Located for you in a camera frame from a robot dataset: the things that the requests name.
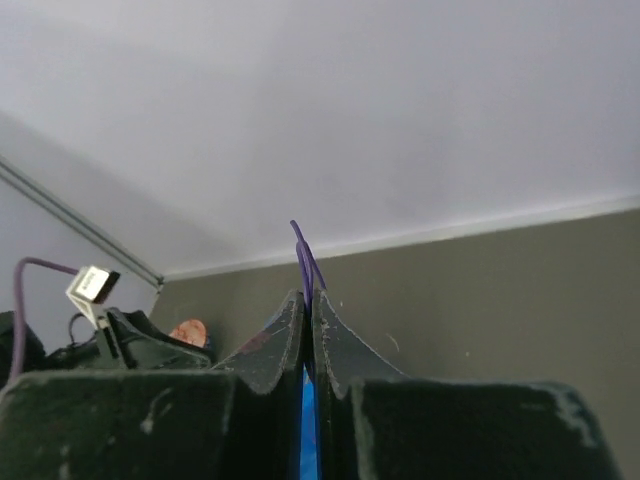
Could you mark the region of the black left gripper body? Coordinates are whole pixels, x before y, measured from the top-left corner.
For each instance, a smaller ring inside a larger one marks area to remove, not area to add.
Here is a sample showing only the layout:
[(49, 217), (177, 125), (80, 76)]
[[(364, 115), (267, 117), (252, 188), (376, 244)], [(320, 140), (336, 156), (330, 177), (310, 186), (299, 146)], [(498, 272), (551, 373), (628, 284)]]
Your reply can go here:
[(176, 340), (158, 330), (138, 310), (105, 312), (96, 331), (96, 369), (111, 370), (208, 370), (215, 355), (209, 350)]

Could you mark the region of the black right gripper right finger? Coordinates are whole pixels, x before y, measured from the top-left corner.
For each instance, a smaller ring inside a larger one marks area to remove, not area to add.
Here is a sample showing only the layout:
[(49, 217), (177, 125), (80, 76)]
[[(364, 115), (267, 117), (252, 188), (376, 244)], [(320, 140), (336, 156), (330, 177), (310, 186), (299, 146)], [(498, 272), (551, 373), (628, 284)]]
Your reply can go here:
[(310, 321), (322, 479), (618, 479), (596, 416), (553, 382), (412, 378), (339, 318)]

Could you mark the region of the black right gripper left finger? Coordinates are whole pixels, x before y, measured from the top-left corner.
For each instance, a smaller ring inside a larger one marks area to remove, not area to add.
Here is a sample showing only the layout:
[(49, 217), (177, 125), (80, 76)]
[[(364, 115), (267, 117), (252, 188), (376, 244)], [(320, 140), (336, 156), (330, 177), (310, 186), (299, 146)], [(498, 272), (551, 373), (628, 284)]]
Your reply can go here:
[(305, 304), (215, 365), (32, 371), (1, 394), (5, 479), (295, 479)]

